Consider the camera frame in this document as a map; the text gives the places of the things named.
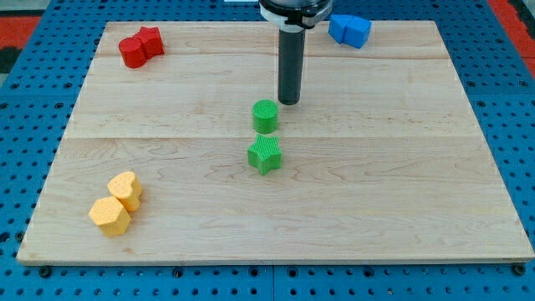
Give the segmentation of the robot arm flange black white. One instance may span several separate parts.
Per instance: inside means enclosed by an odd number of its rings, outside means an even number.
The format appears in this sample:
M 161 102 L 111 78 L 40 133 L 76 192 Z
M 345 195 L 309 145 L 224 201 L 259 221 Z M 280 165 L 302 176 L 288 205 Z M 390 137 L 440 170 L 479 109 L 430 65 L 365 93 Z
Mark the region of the robot arm flange black white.
M 259 0 L 260 13 L 286 33 L 314 28 L 332 11 L 333 0 Z

